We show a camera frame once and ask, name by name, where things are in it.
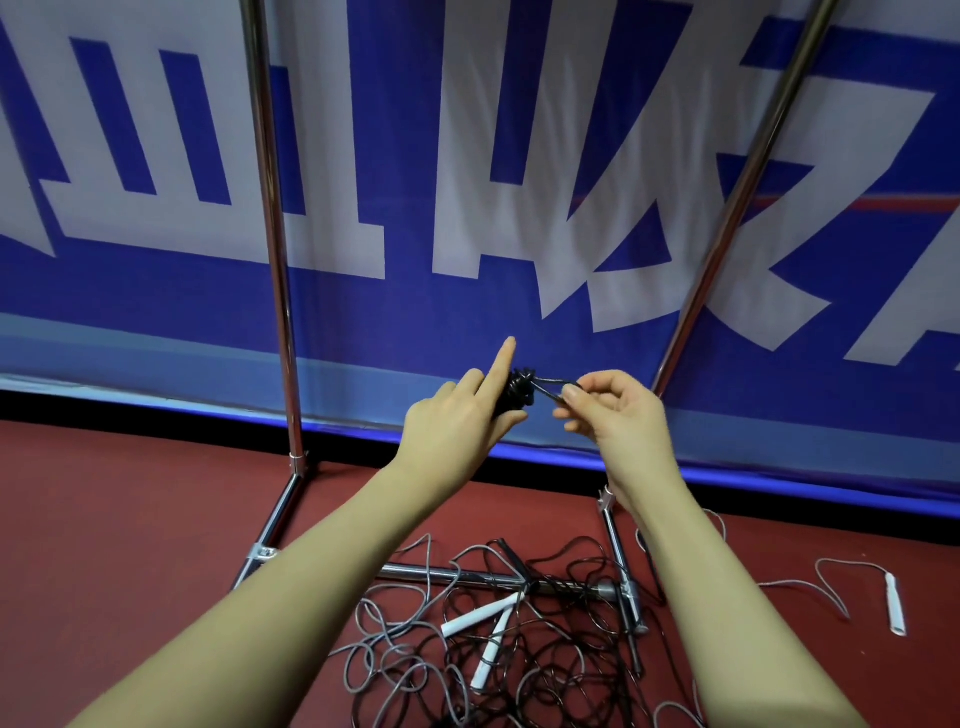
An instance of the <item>hand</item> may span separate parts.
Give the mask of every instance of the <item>hand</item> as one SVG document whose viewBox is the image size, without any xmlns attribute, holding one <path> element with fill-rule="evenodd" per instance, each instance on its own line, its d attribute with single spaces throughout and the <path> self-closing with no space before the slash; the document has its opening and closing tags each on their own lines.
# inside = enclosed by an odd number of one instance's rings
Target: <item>hand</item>
<svg viewBox="0 0 960 728">
<path fill-rule="evenodd" d="M 414 477 L 439 505 L 473 477 L 491 448 L 514 425 L 527 419 L 522 410 L 493 420 L 493 408 L 510 375 L 516 339 L 511 336 L 484 376 L 471 369 L 459 384 L 447 382 L 430 400 L 407 412 L 394 464 Z"/>
<path fill-rule="evenodd" d="M 628 508 L 636 510 L 636 497 L 645 489 L 682 482 L 660 398 L 623 372 L 593 372 L 578 383 L 583 389 L 564 387 L 566 407 L 553 416 L 569 420 L 567 432 L 597 444 L 611 489 L 626 496 Z"/>
</svg>

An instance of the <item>metal frame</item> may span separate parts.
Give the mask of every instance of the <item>metal frame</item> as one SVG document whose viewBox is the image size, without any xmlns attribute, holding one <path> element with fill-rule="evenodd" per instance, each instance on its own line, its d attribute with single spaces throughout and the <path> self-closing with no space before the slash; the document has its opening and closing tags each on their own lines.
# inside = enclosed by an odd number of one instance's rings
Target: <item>metal frame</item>
<svg viewBox="0 0 960 728">
<path fill-rule="evenodd" d="M 680 320 L 666 353 L 657 370 L 652 389 L 663 397 L 677 364 L 684 352 L 690 333 L 696 324 L 713 284 L 730 251 L 736 231 L 743 215 L 754 198 L 756 186 L 760 181 L 767 161 L 787 116 L 796 101 L 804 76 L 813 63 L 817 51 L 823 43 L 830 19 L 836 10 L 838 0 L 817 0 L 810 9 L 804 25 L 804 32 L 794 52 L 793 58 L 783 74 L 767 107 L 763 120 L 754 137 L 750 153 L 743 172 L 727 204 L 719 230 L 714 237 L 697 279 L 684 303 Z M 289 282 L 287 278 L 286 236 L 283 227 L 283 210 L 280 201 L 280 181 L 277 167 L 276 133 L 274 129 L 273 98 L 270 88 L 270 50 L 267 41 L 267 23 L 263 0 L 240 0 L 243 14 L 244 41 L 247 52 L 248 74 L 253 111 L 253 129 L 256 137 L 257 163 L 260 171 L 260 186 L 263 194 L 263 211 L 267 229 L 267 243 L 270 248 L 270 268 L 274 283 L 274 301 L 276 306 L 277 331 L 280 340 L 280 365 L 283 373 L 283 394 L 286 405 L 287 429 L 290 436 L 291 476 L 280 499 L 277 501 L 270 518 L 260 532 L 256 543 L 244 562 L 243 568 L 233 584 L 236 589 L 262 563 L 276 555 L 276 543 L 281 535 L 287 515 L 292 511 L 298 495 L 302 491 L 306 477 L 306 459 L 303 451 L 302 423 L 300 416 L 300 388 L 297 379 L 297 358 L 294 346 L 293 321 L 290 307 Z M 620 584 L 606 587 L 592 587 L 591 595 L 596 598 L 619 597 L 623 617 L 628 628 L 634 634 L 645 634 L 647 627 L 643 623 L 639 590 L 626 561 L 623 544 L 620 541 L 616 524 L 612 517 L 614 498 L 607 490 L 598 500 L 601 519 L 610 537 L 613 558 L 620 570 Z M 429 570 L 432 580 L 437 583 L 449 583 L 455 571 Z M 414 580 L 426 579 L 427 569 L 402 564 L 387 564 L 380 572 L 381 577 Z M 491 577 L 483 572 L 464 572 L 461 583 L 477 587 L 490 587 L 495 582 L 499 586 L 521 588 L 522 579 L 516 576 L 497 575 Z M 546 582 L 541 585 L 550 588 Z M 579 593 L 583 585 L 568 584 L 571 591 Z"/>
<path fill-rule="evenodd" d="M 253 111 L 253 135 L 256 161 L 260 170 L 263 217 L 270 251 L 270 272 L 274 283 L 276 331 L 280 344 L 280 370 L 283 374 L 283 401 L 290 437 L 290 479 L 267 519 L 260 537 L 251 549 L 232 589 L 239 587 L 262 563 L 259 549 L 276 546 L 282 526 L 306 482 L 306 453 L 303 451 L 303 426 L 300 416 L 300 383 L 297 378 L 297 350 L 294 346 L 293 315 L 290 308 L 290 283 L 287 277 L 287 239 L 283 227 L 280 199 L 280 174 L 274 128 L 274 101 L 270 89 L 270 48 L 263 0 L 240 0 L 243 15 L 244 45 L 247 51 L 247 75 Z"/>
<path fill-rule="evenodd" d="M 786 123 L 790 110 L 793 108 L 793 103 L 797 100 L 797 94 L 804 82 L 804 76 L 806 76 L 817 51 L 823 44 L 830 19 L 838 2 L 839 0 L 817 0 L 807 14 L 804 33 L 800 36 L 800 42 L 797 43 L 797 50 L 794 51 L 793 58 L 790 59 L 789 65 L 780 76 L 777 89 L 774 91 L 766 113 L 763 115 L 763 120 L 760 122 L 760 128 L 756 130 L 743 172 L 740 173 L 736 186 L 724 206 L 720 228 L 710 244 L 707 256 L 704 258 L 700 272 L 697 274 L 697 279 L 690 289 L 684 307 L 681 309 L 680 320 L 674 329 L 673 337 L 670 339 L 660 367 L 657 369 L 657 375 L 654 377 L 651 389 L 660 398 L 663 397 L 663 393 L 677 369 L 686 342 L 693 332 L 693 327 L 697 323 L 700 312 L 707 303 L 707 297 L 713 289 L 713 284 L 716 282 L 727 253 L 730 251 L 737 229 L 743 220 L 743 215 L 754 198 L 756 186 L 763 176 L 763 170 L 766 169 L 767 162 L 770 160 L 770 154 L 780 137 L 780 132 Z"/>
</svg>

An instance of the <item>metal pole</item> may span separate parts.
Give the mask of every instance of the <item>metal pole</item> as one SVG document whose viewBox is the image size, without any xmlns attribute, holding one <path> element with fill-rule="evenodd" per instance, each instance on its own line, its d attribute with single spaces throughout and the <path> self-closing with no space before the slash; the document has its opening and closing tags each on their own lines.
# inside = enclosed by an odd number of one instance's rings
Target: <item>metal pole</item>
<svg viewBox="0 0 960 728">
<path fill-rule="evenodd" d="M 833 16 L 833 11 L 836 10 L 837 3 L 838 0 L 817 0 L 810 9 L 804 25 L 804 32 L 797 44 L 797 50 L 794 51 L 790 64 L 780 76 L 777 90 L 774 92 L 763 116 L 763 121 L 760 123 L 760 128 L 754 136 L 750 154 L 747 155 L 747 163 L 736 181 L 736 186 L 733 188 L 727 204 L 724 206 L 719 232 L 713 238 L 696 282 L 693 284 L 684 308 L 680 312 L 680 321 L 673 332 L 673 338 L 670 339 L 666 354 L 657 370 L 657 375 L 654 377 L 651 389 L 658 397 L 663 397 L 663 392 L 666 391 L 667 384 L 670 383 L 670 378 L 677 369 L 677 363 L 680 361 L 686 342 L 689 340 L 690 333 L 697 322 L 697 317 L 703 310 L 710 290 L 720 273 L 724 258 L 727 256 L 731 243 L 736 236 L 736 231 L 740 227 L 740 221 L 743 220 L 743 215 L 754 198 L 756 186 L 759 184 L 763 170 L 770 159 L 770 153 L 777 143 L 787 114 L 789 114 L 797 98 L 804 76 L 813 63 L 817 51 L 820 50 L 824 36 L 827 34 L 830 18 Z"/>
<path fill-rule="evenodd" d="M 236 579 L 233 580 L 233 586 L 230 587 L 231 591 L 243 584 L 248 576 L 260 568 L 260 565 L 267 560 L 265 558 L 266 553 L 274 552 L 274 544 L 279 541 L 281 527 L 284 525 L 287 514 L 292 510 L 291 506 L 296 500 L 296 496 L 303 482 L 301 475 L 293 473 L 290 476 L 290 479 L 287 481 L 287 487 L 283 489 L 283 493 L 280 494 L 280 498 L 276 502 L 270 518 L 267 519 L 263 529 L 260 531 L 260 537 L 250 549 L 250 553 L 247 555 L 247 560 L 244 561 L 240 573 L 238 573 Z"/>
<path fill-rule="evenodd" d="M 267 18 L 263 0 L 240 0 L 243 35 L 247 49 L 247 74 L 253 107 L 253 135 L 256 160 L 260 168 L 263 216 L 267 224 L 267 248 L 270 272 L 274 280 L 276 331 L 280 339 L 280 370 L 283 374 L 283 399 L 290 435 L 290 465 L 293 473 L 306 474 L 303 431 L 300 422 L 300 386 L 297 381 L 297 353 L 290 311 L 290 283 L 287 279 L 287 241 L 283 229 L 280 200 L 280 173 L 277 166 L 274 102 L 270 90 L 270 49 L 267 44 Z"/>
<path fill-rule="evenodd" d="M 457 584 L 465 587 L 474 587 L 479 589 L 523 589 L 527 585 L 525 579 L 516 574 L 489 573 L 487 571 L 461 571 L 460 578 L 457 578 L 457 571 L 454 569 L 439 569 L 430 567 L 430 581 L 435 584 L 449 584 L 457 579 Z M 407 566 L 406 564 L 388 563 L 380 570 L 378 578 L 394 579 L 395 581 L 415 581 L 423 583 L 426 581 L 427 568 L 418 566 Z M 593 599 L 603 599 L 610 603 L 617 600 L 616 585 L 612 582 L 599 582 L 597 584 L 585 584 L 576 581 L 544 581 L 534 580 L 537 594 L 539 595 L 576 595 L 584 593 L 585 587 L 587 596 Z"/>
<path fill-rule="evenodd" d="M 620 541 L 620 534 L 616 530 L 616 523 L 613 521 L 613 505 L 615 499 L 609 489 L 604 488 L 600 492 L 600 498 L 597 499 L 597 508 L 600 511 L 600 518 L 607 527 L 607 535 L 610 537 L 610 546 L 613 551 L 613 560 L 616 568 L 620 572 L 620 596 L 624 607 L 624 618 L 627 621 L 627 630 L 635 635 L 645 635 L 650 630 L 643 622 L 643 612 L 640 605 L 640 589 L 636 585 L 636 580 L 630 574 L 630 566 L 627 564 L 627 554 L 623 550 L 623 542 Z"/>
</svg>

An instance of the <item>floor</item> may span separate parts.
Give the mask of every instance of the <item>floor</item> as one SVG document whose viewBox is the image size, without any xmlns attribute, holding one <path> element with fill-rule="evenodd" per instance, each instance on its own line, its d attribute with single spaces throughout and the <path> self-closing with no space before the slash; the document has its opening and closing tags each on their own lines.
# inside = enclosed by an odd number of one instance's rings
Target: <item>floor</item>
<svg viewBox="0 0 960 728">
<path fill-rule="evenodd" d="M 324 466 L 291 537 L 372 473 Z M 223 596 L 286 476 L 286 459 L 275 455 L 0 422 L 0 725 L 64 724 Z M 825 567 L 852 622 L 817 595 L 769 594 L 871 725 L 960 724 L 960 551 L 733 516 L 727 526 L 757 580 L 811 579 L 820 556 L 875 561 L 895 573 L 906 638 L 887 627 L 874 570 Z M 496 537 L 524 557 L 581 534 L 604 538 L 588 498 L 477 483 L 424 530 L 438 559 Z M 632 532 L 626 521 L 622 532 Z M 648 578 L 636 545 L 627 548 L 639 578 Z M 665 611 L 661 618 L 680 651 Z M 656 638 L 639 650 L 648 699 L 676 699 Z M 321 674 L 296 725 L 349 725 L 338 667 Z M 677 714 L 661 725 L 685 721 Z"/>
</svg>

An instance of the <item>white jump rope handle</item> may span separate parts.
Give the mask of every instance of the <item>white jump rope handle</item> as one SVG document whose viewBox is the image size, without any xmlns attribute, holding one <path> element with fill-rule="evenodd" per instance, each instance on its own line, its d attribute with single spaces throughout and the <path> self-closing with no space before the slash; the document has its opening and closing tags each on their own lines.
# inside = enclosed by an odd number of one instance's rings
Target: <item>white jump rope handle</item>
<svg viewBox="0 0 960 728">
<path fill-rule="evenodd" d="M 514 613 L 514 607 L 510 606 L 503 610 L 500 619 L 496 621 L 493 628 L 493 636 L 487 643 L 487 648 L 483 651 L 483 659 L 477 666 L 477 671 L 473 673 L 473 679 L 470 680 L 470 687 L 475 691 L 482 691 L 487 685 L 487 678 L 490 677 L 490 671 L 496 663 L 496 653 L 500 651 L 500 643 L 503 640 L 503 632 L 507 628 L 507 622 L 510 621 L 510 615 Z"/>
<path fill-rule="evenodd" d="M 461 615 L 456 619 L 451 619 L 449 622 L 445 622 L 441 625 L 440 631 L 443 633 L 444 638 L 453 637 L 454 635 L 460 634 L 465 629 L 470 629 L 474 624 L 479 624 L 484 619 L 489 619 L 493 615 L 500 614 L 505 609 L 511 609 L 516 601 L 520 599 L 520 592 L 514 592 L 505 599 L 500 599 L 499 601 L 492 602 L 491 604 L 485 604 L 482 607 L 474 609 L 472 612 L 467 612 L 465 615 Z"/>
<path fill-rule="evenodd" d="M 903 620 L 903 607 L 900 593 L 897 591 L 897 577 L 887 571 L 887 614 L 890 615 L 890 631 L 898 637 L 906 637 L 906 622 Z"/>
</svg>

